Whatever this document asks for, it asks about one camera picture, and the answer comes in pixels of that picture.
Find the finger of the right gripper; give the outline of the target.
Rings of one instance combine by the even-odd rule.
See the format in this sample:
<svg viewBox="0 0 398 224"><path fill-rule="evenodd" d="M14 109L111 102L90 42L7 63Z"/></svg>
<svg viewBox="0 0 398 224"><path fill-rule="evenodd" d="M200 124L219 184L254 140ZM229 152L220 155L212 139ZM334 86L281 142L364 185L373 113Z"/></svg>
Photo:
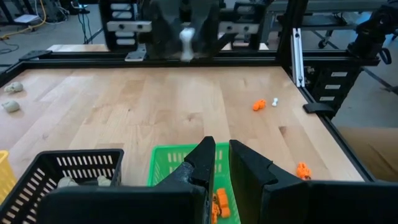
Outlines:
<svg viewBox="0 0 398 224"><path fill-rule="evenodd" d="M218 39L219 0L192 0L192 49L195 58L214 57L221 49Z"/></svg>
<svg viewBox="0 0 398 224"><path fill-rule="evenodd" d="M147 0L146 19L151 21L151 41L146 44L150 58L177 58L182 53L182 0Z"/></svg>

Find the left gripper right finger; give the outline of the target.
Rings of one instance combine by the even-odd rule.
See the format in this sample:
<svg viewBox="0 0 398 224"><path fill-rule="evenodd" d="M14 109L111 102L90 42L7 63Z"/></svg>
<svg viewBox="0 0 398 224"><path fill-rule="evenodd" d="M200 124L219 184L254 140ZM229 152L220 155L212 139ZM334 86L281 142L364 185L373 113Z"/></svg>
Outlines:
<svg viewBox="0 0 398 224"><path fill-rule="evenodd" d="M398 184L302 180L237 140L229 171L241 224L398 224Z"/></svg>

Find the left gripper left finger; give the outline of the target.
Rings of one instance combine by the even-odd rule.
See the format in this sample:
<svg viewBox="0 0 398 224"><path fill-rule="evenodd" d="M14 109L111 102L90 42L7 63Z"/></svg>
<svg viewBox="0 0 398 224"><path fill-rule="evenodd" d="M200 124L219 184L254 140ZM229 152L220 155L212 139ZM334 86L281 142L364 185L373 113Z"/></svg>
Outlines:
<svg viewBox="0 0 398 224"><path fill-rule="evenodd" d="M210 224L215 141L206 136L153 187L63 187L39 204L39 224Z"/></svg>

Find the orange plastic skeleton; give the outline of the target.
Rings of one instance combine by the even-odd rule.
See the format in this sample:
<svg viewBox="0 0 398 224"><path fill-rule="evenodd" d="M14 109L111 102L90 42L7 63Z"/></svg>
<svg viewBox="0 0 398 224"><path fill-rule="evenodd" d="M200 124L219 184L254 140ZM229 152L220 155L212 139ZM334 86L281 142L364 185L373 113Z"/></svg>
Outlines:
<svg viewBox="0 0 398 224"><path fill-rule="evenodd" d="M311 180L312 172L309 169L308 165L304 162L299 162L296 168L296 175L302 180Z"/></svg>
<svg viewBox="0 0 398 224"><path fill-rule="evenodd" d="M267 102L266 102L266 100L264 100L264 99L257 100L257 101L253 104L252 110L253 110L253 111L259 111L259 110L261 110L261 109L264 109L264 108L266 107L266 104L267 104Z"/></svg>
<svg viewBox="0 0 398 224"><path fill-rule="evenodd" d="M224 188L216 190L216 198L218 201L218 207L220 209L220 215L222 218L229 218L231 215L231 210L229 208L228 196Z"/></svg>
<svg viewBox="0 0 398 224"><path fill-rule="evenodd" d="M221 211L218 205L218 199L216 194L212 196L212 211L211 211L211 224L218 223L218 216L220 215Z"/></svg>

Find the green plastic basket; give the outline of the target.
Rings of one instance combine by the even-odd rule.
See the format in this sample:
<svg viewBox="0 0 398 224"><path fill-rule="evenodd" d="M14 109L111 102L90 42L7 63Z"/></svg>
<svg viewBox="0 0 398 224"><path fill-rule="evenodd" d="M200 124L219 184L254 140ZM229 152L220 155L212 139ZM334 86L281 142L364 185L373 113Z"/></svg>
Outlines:
<svg viewBox="0 0 398 224"><path fill-rule="evenodd" d="M153 148L147 185L154 186L171 174L197 145L159 145ZM213 192L225 189L230 216L218 217L218 224L241 224L229 174L229 144L216 143Z"/></svg>

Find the black plastic basket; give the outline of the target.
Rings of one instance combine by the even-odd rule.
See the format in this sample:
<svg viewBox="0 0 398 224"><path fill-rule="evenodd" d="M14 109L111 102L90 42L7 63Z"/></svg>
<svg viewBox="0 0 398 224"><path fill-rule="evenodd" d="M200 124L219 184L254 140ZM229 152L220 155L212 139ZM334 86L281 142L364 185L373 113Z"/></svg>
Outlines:
<svg viewBox="0 0 398 224"><path fill-rule="evenodd" d="M104 176L112 186L121 183L122 149L44 151L34 160L0 205L0 224L35 224L41 199L70 177L78 184L93 184Z"/></svg>

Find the black box white labels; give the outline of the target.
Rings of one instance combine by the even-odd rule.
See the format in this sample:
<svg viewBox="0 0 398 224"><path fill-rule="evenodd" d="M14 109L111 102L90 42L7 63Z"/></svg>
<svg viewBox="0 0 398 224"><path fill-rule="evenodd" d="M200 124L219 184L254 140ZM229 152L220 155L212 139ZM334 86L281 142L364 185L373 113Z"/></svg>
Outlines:
<svg viewBox="0 0 398 224"><path fill-rule="evenodd" d="M316 102L327 104L337 111L362 71L361 67L346 67L344 70L322 69L308 90Z"/></svg>

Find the grey desk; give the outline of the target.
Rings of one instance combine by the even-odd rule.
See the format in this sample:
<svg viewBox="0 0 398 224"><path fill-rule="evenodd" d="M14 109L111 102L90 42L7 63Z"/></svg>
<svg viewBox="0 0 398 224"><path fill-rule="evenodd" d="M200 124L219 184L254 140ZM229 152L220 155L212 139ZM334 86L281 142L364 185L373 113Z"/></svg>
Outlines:
<svg viewBox="0 0 398 224"><path fill-rule="evenodd" d="M373 12L387 0L308 0L303 29L318 35L324 30L326 34L320 36L318 47L323 49L329 44L329 39L335 30L353 30L355 22L343 17L346 12ZM288 0L275 0L267 8L262 41L269 42L271 32L281 31L281 21L277 18L287 9Z"/></svg>

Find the yellow plastic basket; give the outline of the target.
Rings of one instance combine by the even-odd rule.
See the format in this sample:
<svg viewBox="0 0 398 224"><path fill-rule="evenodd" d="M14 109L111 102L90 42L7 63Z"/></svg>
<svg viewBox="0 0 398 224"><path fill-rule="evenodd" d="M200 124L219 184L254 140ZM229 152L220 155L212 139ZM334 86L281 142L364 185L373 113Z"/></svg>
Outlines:
<svg viewBox="0 0 398 224"><path fill-rule="evenodd" d="M17 180L9 162L9 152L0 150L0 205L5 201Z"/></svg>

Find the silver aluminium bracket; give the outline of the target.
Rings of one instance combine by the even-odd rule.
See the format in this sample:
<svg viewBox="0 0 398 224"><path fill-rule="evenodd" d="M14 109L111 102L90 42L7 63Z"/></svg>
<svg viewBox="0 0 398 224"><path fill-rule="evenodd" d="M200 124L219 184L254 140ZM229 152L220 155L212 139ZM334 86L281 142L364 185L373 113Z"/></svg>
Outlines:
<svg viewBox="0 0 398 224"><path fill-rule="evenodd" d="M305 87L301 28L293 28L291 36L291 56L293 81L298 88Z"/></svg>

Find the black frame clamp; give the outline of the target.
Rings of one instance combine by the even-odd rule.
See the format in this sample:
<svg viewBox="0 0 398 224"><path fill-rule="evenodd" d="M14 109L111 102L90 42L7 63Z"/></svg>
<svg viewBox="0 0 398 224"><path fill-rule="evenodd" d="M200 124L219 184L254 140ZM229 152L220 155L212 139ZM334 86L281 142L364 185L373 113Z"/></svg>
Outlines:
<svg viewBox="0 0 398 224"><path fill-rule="evenodd" d="M307 103L303 105L303 109L308 114L333 114L335 112L332 107L324 103Z"/></svg>

